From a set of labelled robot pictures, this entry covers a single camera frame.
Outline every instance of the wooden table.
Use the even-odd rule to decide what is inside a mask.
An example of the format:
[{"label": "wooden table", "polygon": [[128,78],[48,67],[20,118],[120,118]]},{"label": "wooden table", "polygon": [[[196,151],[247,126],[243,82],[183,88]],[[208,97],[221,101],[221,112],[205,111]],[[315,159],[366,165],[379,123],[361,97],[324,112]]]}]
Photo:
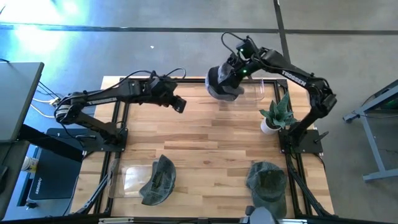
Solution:
[{"label": "wooden table", "polygon": [[[104,77],[102,88],[120,77]],[[302,119],[310,110],[306,91],[288,81],[294,116]],[[182,114],[155,105],[130,105],[129,135],[121,159],[148,160],[167,156],[176,166],[177,180],[170,197],[157,206],[142,205],[141,198],[114,199],[112,216],[136,217],[241,217],[252,205],[245,178],[251,163],[272,162],[287,173],[278,135],[260,130],[258,109],[268,109],[275,100],[267,86],[256,103],[226,104],[213,99],[203,83],[181,83],[175,90],[187,101]],[[114,105],[97,106],[95,117],[111,121]],[[89,199],[100,179],[104,153],[95,152],[83,161],[71,211]],[[333,213],[325,172],[319,158],[303,154],[308,188],[324,208]],[[297,185],[301,210],[302,192]],[[287,218],[294,216],[289,185],[286,188]]]}]

